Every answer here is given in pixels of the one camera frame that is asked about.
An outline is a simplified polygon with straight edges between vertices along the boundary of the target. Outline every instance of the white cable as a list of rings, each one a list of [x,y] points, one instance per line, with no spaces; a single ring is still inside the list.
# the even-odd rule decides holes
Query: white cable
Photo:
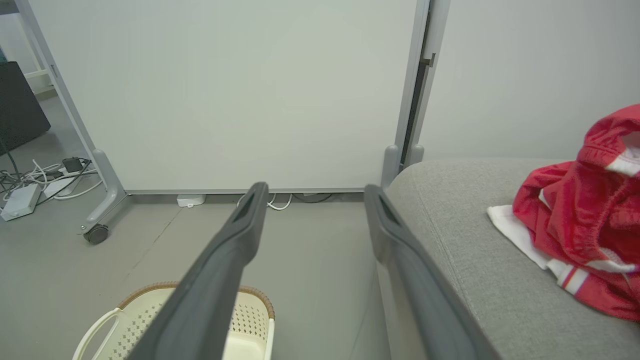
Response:
[[[274,205],[271,204],[271,202],[273,202],[276,199],[276,194],[273,194],[273,199],[271,199],[271,202],[267,202],[267,206],[269,206],[271,209],[274,210],[284,210],[286,208],[289,207],[289,204],[291,204],[291,199],[293,198],[293,194],[289,194],[289,201],[287,201],[287,204],[285,206],[283,206],[282,208],[277,208]]]
[[[236,203],[236,207],[240,206],[240,202],[242,201],[242,199],[244,198],[246,194],[243,194],[242,196],[240,196],[240,199],[238,199],[238,202]],[[291,204],[291,199],[293,198],[293,194],[289,194],[289,201],[287,201],[287,204],[285,206],[283,206],[282,208],[278,208],[276,206],[273,205],[273,201],[276,199],[276,196],[278,194],[273,194],[273,197],[271,198],[271,201],[267,202],[267,206],[269,206],[271,209],[274,210],[284,210],[286,208],[289,207],[289,205]]]
[[[31,161],[33,161],[33,164],[35,165],[35,168],[33,169],[33,171],[31,171],[30,173],[26,174],[24,177],[29,177],[29,180],[34,181],[36,183],[39,184],[44,184],[44,186],[42,187],[42,192],[44,192],[44,190],[47,188],[48,184],[49,184],[49,180],[47,180],[47,171],[53,170],[55,168],[59,168],[60,164],[53,164],[53,165],[49,165],[48,167],[42,168],[37,162],[36,159],[31,159]],[[36,178],[33,176],[33,174],[36,172],[36,170],[39,170],[40,173],[42,174],[42,179],[43,181],[38,181],[36,180]]]
[[[98,185],[100,185],[100,184],[102,184],[102,180],[98,181],[98,183],[97,183],[97,184],[93,185],[92,187],[90,187],[89,189],[87,189],[87,190],[85,190],[85,191],[83,191],[83,192],[81,192],[81,193],[77,193],[77,194],[75,194],[75,195],[69,195],[69,196],[54,196],[53,198],[54,198],[54,199],[56,199],[56,200],[67,200],[67,199],[73,199],[73,198],[76,198],[76,197],[78,197],[78,196],[82,196],[82,195],[84,195],[84,194],[86,194],[86,193],[90,192],[91,190],[93,190],[93,189],[97,188],[97,187],[98,187]]]
[[[4,174],[4,175],[6,175],[6,176],[8,176],[8,177],[12,178],[13,180],[18,180],[18,179],[16,179],[15,177],[11,176],[11,174],[9,174],[9,172],[8,172],[8,171],[6,171],[6,170],[2,170],[2,171],[0,171],[0,173],[2,173],[2,174]]]
[[[96,169],[91,169],[91,170],[87,170],[85,172],[82,173],[82,175],[89,175],[89,174],[97,174],[98,170]],[[29,179],[30,181],[33,181],[34,183],[38,183],[38,184],[48,184],[48,183],[53,183],[56,180],[60,180],[60,179],[68,179],[70,177],[76,177],[79,174],[77,172],[74,172],[73,174],[68,174],[68,175],[62,175],[60,177],[57,177],[51,181],[40,181],[40,180],[35,180],[35,179]]]

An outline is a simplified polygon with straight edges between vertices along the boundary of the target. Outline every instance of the charger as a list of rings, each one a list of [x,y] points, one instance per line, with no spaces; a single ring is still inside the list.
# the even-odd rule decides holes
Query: charger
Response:
[[[11,192],[11,197],[0,212],[0,217],[4,221],[29,215],[36,208],[36,202],[40,197],[41,187],[39,184],[31,184],[23,188],[15,189]]]
[[[62,165],[67,169],[68,172],[81,171],[83,168],[83,164],[80,161],[80,158],[77,157],[62,159]]]

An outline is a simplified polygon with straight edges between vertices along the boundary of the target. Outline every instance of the gray sofa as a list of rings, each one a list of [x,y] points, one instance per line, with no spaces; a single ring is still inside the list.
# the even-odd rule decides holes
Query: gray sofa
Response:
[[[504,359],[640,359],[637,323],[577,302],[490,222],[554,160],[425,161],[386,193]]]

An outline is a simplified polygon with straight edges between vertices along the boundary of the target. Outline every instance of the caster wheel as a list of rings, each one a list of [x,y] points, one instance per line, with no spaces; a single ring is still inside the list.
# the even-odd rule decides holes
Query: caster wheel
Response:
[[[107,236],[109,236],[109,228],[106,225],[95,224],[91,230],[84,234],[84,239],[94,245],[98,245],[106,240]]]

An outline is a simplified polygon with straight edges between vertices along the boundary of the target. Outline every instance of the brown basket rim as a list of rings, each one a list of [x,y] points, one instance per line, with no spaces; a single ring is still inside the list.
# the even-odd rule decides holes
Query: brown basket rim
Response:
[[[145,286],[143,288],[140,288],[140,289],[132,292],[131,295],[129,295],[126,299],[124,299],[121,303],[119,303],[118,308],[119,309],[124,309],[133,300],[136,300],[138,297],[144,295],[145,293],[148,293],[148,292],[154,291],[154,290],[159,290],[159,289],[175,288],[175,287],[178,286],[178,283],[179,283],[178,281],[167,281],[167,282],[156,282],[154,284],[147,285],[147,286]],[[257,288],[252,288],[251,286],[240,286],[240,288],[238,288],[238,292],[247,293],[247,294],[253,295],[253,296],[257,297],[258,299],[260,299],[260,301],[262,301],[264,306],[267,308],[267,312],[269,313],[269,318],[275,320],[276,313],[273,310],[273,305],[272,305],[271,301],[269,300],[269,297],[267,297],[267,295],[265,293],[263,293],[262,291],[258,290]]]
[[[131,293],[126,299],[124,299],[121,303],[119,303],[118,308],[124,309],[127,305],[129,305],[133,300],[136,300],[138,297],[148,293],[150,291],[159,290],[159,289],[171,289],[178,286],[177,281],[166,281],[166,282],[155,282],[154,284],[147,285],[144,288],[140,288]]]
[[[238,292],[247,293],[260,299],[260,301],[262,301],[264,306],[267,307],[269,318],[274,320],[276,319],[276,312],[273,310],[273,304],[271,303],[271,300],[269,300],[269,297],[267,297],[265,293],[263,293],[262,291],[256,288],[252,288],[251,286],[240,286],[240,288],[238,289]]]

